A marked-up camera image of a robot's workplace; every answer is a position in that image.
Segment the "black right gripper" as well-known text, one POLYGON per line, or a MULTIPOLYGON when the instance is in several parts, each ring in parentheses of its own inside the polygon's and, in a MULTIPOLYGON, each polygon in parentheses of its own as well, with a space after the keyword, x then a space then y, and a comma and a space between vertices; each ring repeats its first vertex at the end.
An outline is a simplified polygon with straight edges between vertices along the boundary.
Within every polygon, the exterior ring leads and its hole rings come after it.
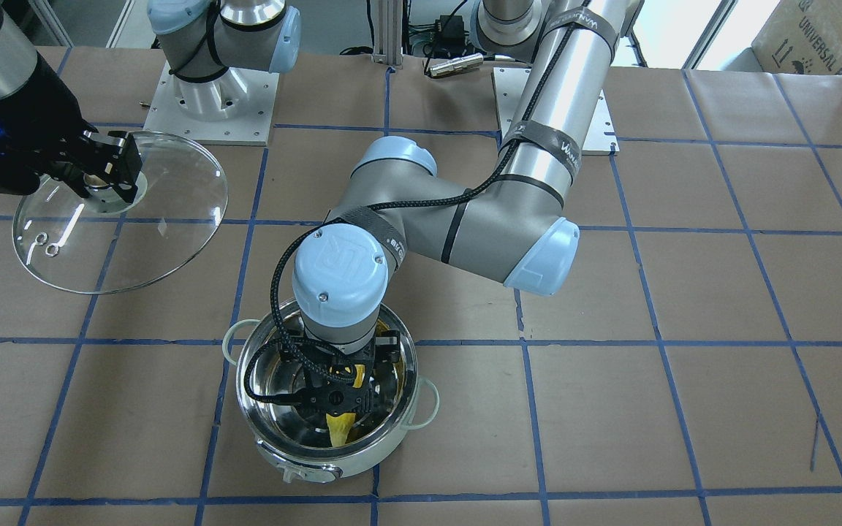
POLYGON ((143 158, 136 137, 120 130, 96 132, 42 56, 26 84, 0 100, 0 126, 17 148, 32 153, 40 175, 74 182, 83 172, 83 188, 101 201, 110 202, 111 194, 126 205, 137 200, 143 158))

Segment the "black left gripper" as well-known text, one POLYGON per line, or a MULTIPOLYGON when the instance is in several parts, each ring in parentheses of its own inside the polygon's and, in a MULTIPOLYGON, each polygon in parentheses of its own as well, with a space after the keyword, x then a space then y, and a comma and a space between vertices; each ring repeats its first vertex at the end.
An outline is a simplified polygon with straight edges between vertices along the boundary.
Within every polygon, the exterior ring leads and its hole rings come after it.
POLYGON ((287 393, 278 396, 278 403, 313 410, 376 410, 391 409, 398 397, 401 366, 401 332, 387 329, 353 355, 334 354, 327 346, 308 343, 301 333, 292 333, 292 342, 313 367, 297 367, 287 393), (365 365, 365 380, 359 389, 354 382, 355 364, 365 365))

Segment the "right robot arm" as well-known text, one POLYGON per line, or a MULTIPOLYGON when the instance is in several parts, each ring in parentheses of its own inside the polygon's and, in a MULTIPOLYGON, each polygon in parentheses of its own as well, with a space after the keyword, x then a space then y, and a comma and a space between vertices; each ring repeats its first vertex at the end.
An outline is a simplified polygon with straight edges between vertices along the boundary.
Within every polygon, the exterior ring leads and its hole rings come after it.
MULTIPOLYGON (((241 70, 285 73, 300 52, 300 11, 287 1, 85 1, 30 9, 59 43, 70 44, 61 14, 78 23, 108 14, 99 34, 108 47, 164 51, 175 104, 194 121, 223 120, 248 99, 241 70)), ((0 2, 0 194, 29 197, 45 178, 72 196, 116 212, 149 186, 144 147, 124 131, 100 132, 77 97, 0 2)))

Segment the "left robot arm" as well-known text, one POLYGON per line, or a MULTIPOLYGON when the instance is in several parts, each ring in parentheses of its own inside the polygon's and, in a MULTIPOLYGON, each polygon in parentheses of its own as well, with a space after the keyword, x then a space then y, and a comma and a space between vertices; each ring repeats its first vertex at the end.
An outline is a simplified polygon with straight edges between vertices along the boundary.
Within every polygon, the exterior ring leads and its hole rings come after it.
POLYGON ((274 336, 238 366, 245 396, 338 415, 368 397, 374 330, 407 253, 534 295, 561 289, 580 230, 562 215, 619 40, 640 1, 478 1, 471 38, 531 67, 500 158, 474 188, 437 177, 412 140, 382 137, 353 169, 321 226, 278 261, 270 290, 274 336))

